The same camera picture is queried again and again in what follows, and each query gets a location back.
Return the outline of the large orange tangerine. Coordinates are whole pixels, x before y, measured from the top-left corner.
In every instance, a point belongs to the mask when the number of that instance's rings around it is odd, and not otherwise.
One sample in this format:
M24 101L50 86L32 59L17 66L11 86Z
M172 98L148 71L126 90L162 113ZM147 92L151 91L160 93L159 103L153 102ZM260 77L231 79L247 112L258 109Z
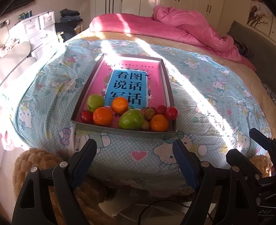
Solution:
M93 121L98 126L109 127L114 120L110 108L99 107L93 112Z

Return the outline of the green apple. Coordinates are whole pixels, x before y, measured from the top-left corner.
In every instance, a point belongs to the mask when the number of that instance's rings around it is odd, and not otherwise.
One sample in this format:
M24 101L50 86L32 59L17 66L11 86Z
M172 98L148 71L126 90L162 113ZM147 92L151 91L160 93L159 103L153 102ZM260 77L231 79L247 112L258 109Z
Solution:
M104 106L104 97L100 94L92 94L87 99L87 110L93 113L97 108Z
M124 130L139 130L144 121L145 119L141 111L130 109L120 117L118 127Z

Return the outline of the small yellow-green fruit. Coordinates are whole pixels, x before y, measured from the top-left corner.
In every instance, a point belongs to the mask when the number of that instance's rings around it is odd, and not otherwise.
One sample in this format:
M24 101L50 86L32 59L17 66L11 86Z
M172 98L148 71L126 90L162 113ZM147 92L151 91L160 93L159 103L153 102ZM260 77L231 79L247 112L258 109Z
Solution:
M144 123L142 124L141 129L143 131L148 131L150 129L150 123L148 121L144 120Z

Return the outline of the round orange tangerine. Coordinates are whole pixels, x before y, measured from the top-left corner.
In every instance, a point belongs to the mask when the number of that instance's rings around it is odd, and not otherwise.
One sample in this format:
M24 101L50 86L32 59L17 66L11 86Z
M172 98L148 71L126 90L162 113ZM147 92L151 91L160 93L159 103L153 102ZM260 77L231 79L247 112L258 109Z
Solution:
M117 97L112 101L112 111L117 114L123 114L128 110L128 100L124 97Z

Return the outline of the small red tomato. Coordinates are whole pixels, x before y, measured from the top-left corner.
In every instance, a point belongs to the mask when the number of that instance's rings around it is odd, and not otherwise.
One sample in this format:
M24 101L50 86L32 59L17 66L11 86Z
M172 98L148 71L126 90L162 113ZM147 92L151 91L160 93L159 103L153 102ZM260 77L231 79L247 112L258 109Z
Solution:
M89 125L93 124L93 114L90 111L83 111L81 113L81 122Z

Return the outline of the hello kitty bed sheet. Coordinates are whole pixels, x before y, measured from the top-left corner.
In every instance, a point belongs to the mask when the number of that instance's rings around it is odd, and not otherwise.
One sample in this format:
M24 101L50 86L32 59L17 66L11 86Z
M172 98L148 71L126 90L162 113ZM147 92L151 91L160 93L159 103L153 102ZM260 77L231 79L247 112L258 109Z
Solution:
M179 111L176 132L150 138L79 130L71 121L75 105L101 55L134 54L164 61ZM148 191L187 191L173 156L181 140L199 159L226 168L225 155L236 148L248 158L264 153L249 137L251 128L271 136L271 124L250 87L228 67L206 55L142 40L73 40L50 59L33 65L5 94L8 131L14 148L42 148L62 158L90 138L97 155L90 174L119 185Z

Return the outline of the small brown kiwi fruit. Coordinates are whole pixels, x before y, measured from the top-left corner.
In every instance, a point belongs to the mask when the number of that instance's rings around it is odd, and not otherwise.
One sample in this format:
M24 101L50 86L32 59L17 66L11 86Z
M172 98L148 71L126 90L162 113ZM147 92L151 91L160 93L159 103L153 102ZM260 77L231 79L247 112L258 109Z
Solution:
M144 118L146 121L150 121L153 116L155 116L155 110L153 108L148 108L144 111Z

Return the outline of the grey green headboard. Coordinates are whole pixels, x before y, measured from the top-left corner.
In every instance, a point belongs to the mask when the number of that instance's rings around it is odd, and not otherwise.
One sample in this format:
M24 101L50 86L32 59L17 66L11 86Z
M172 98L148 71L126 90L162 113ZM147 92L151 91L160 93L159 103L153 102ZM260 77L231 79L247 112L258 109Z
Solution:
M250 62L257 75L276 95L276 45L254 30L233 21L228 35L243 42L252 52Z

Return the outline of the pink book box tray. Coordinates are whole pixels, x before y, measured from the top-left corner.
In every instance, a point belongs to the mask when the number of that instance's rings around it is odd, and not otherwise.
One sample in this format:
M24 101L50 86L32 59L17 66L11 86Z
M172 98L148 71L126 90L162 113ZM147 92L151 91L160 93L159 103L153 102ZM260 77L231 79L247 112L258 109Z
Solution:
M104 105L111 107L112 101L123 97L129 107L144 112L147 108L159 105L173 107L169 76L160 58L131 55L103 54L93 68L84 89L75 105L71 121L79 130L124 134L127 136L147 138L168 138L177 129L177 122L170 121L166 132L140 130L123 130L118 127L120 115L114 114L114 121L109 127L87 124L81 121L81 113L86 111L90 95L99 94L104 97Z

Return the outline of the white drawer cabinet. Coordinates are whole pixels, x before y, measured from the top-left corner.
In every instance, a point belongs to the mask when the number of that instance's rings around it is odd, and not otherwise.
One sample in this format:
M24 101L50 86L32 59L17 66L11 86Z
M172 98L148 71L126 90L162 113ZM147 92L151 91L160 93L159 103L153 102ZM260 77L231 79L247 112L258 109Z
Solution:
M47 11L19 22L9 30L9 42L13 44L0 58L0 110L2 89L9 80L22 74L58 40L55 22L54 11ZM0 168L4 151L0 138Z

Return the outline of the pile of dark clothes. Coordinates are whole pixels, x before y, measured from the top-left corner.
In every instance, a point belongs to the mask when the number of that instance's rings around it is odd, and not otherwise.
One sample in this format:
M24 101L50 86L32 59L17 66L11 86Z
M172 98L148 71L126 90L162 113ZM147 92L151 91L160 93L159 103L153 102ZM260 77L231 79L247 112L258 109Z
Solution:
M57 34L66 42L76 36L75 28L83 21L79 11L63 9L60 11L61 18L59 23L55 23Z

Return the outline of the pink quilt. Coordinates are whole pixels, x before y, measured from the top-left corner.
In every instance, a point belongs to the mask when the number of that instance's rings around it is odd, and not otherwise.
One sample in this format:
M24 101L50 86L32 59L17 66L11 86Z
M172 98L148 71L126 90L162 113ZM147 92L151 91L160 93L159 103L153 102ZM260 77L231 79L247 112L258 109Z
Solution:
M91 32L113 32L171 40L201 48L253 71L255 66L239 53L231 36L220 36L204 15L157 5L150 17L127 13L102 14L89 25Z

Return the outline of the tree wall painting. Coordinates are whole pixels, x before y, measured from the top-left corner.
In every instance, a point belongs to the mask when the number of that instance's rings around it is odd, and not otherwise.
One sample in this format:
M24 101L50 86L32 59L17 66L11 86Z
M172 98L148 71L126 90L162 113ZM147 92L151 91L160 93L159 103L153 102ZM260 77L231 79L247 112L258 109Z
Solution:
M251 0L247 24L264 34L269 34L273 14L262 0Z

